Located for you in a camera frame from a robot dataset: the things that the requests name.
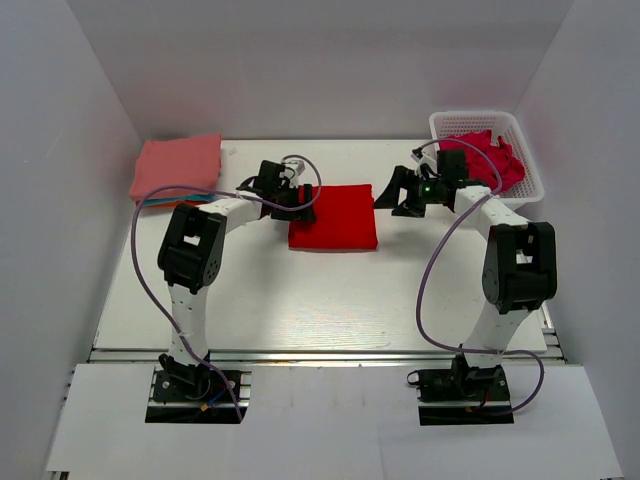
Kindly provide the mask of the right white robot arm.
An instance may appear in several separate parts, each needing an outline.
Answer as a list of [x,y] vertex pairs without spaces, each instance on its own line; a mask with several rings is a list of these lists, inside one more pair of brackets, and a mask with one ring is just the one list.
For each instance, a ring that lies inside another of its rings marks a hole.
[[473,227],[486,241],[481,284],[485,304],[471,334],[454,353],[466,364],[453,371],[451,384],[461,397],[484,391],[484,370],[497,368],[522,322],[557,292],[556,235],[548,222],[515,213],[490,187],[472,180],[464,151],[437,153],[437,167],[398,165],[375,200],[377,209],[398,217],[422,218],[429,205],[456,214],[456,226]]

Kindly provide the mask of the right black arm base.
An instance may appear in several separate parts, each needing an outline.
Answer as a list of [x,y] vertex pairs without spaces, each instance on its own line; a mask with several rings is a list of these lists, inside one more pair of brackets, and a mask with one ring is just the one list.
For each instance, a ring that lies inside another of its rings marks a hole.
[[471,367],[458,353],[447,368],[409,372],[416,389],[419,424],[469,426],[512,424],[511,396],[502,366]]

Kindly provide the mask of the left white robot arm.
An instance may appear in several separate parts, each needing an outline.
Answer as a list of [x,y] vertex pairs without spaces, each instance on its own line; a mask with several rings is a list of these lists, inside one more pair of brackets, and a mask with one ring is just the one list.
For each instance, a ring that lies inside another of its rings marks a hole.
[[201,206],[175,207],[158,255],[173,326],[171,345],[160,364],[177,377],[177,387],[188,398],[202,398],[211,387],[211,374],[204,369],[209,354],[206,302],[221,270],[226,235],[265,217],[313,223],[313,204],[322,187],[300,182],[306,167],[317,169],[301,155],[287,155],[278,163],[264,160],[258,174],[234,192],[219,193]]

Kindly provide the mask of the red t shirt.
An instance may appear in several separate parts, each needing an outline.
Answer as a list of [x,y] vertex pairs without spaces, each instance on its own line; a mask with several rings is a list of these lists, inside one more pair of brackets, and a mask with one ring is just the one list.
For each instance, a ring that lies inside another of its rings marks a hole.
[[371,184],[323,186],[312,208],[316,218],[314,223],[290,223],[290,249],[318,252],[377,249]]

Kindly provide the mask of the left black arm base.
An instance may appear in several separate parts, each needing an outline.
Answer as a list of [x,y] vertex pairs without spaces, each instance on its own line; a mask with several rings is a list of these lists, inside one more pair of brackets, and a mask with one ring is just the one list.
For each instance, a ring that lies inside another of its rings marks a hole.
[[152,376],[147,424],[237,425],[250,402],[251,373],[184,365],[162,354]]

